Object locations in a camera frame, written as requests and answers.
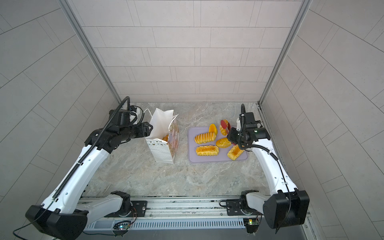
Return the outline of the lilac plastic tray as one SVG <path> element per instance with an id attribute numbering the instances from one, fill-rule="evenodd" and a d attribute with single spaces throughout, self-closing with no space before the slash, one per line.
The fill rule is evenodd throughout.
<path id="1" fill-rule="evenodd" d="M 188 130 L 188 146 L 189 146 L 189 161 L 192 163 L 205 163 L 205 162 L 223 162 L 230 161 L 227 154 L 230 149 L 236 144 L 232 144 L 228 148 L 222 149 L 219 148 L 219 154 L 217 156 L 198 156 L 196 154 L 196 148 L 199 146 L 208 146 L 213 145 L 216 146 L 216 141 L 222 138 L 227 138 L 226 135 L 222 135 L 221 131 L 218 130 L 218 134 L 216 139 L 213 142 L 205 143 L 205 144 L 196 144 L 195 136 L 203 133 L 208 133 L 209 127 L 191 127 Z M 243 152 L 236 160 L 246 160 L 248 158 L 247 152 Z"/>

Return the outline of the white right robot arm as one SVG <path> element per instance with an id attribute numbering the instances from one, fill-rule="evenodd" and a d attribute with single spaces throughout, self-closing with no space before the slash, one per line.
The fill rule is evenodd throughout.
<path id="1" fill-rule="evenodd" d="M 255 120 L 254 114 L 242 110 L 237 127 L 232 127 L 228 140 L 240 150 L 251 150 L 265 173 L 270 194 L 258 191 L 243 191 L 240 196 L 241 210 L 245 214 L 261 213 L 268 226 L 280 228 L 303 225 L 306 220 L 310 198 L 306 191 L 298 190 L 277 157 L 271 137 Z"/>

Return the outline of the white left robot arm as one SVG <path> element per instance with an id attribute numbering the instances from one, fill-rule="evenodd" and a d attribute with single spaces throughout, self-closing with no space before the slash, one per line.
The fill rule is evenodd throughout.
<path id="1" fill-rule="evenodd" d="M 75 240 L 92 222 L 107 215 L 136 216 L 129 194 L 114 191 L 104 198 L 80 203 L 91 178 L 119 145 L 150 135 L 153 126 L 143 120 L 138 106 L 111 110 L 106 125 L 93 131 L 78 159 L 55 190 L 25 216 L 39 232 L 61 240 Z"/>

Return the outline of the white cartoon paper bag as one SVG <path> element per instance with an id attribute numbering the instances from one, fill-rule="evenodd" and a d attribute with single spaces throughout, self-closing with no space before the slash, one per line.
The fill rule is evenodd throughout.
<path id="1" fill-rule="evenodd" d="M 153 129 L 146 142 L 157 163 L 175 162 L 180 140 L 177 117 L 174 110 L 162 111 L 158 108 L 151 114 L 150 125 Z"/>

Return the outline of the ring-shaped braided bread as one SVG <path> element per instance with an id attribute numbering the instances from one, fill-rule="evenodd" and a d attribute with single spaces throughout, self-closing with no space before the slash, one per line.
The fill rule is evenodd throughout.
<path id="1" fill-rule="evenodd" d="M 169 134 L 165 135 L 162 140 L 165 142 L 168 142 L 168 139 L 169 139 Z"/>

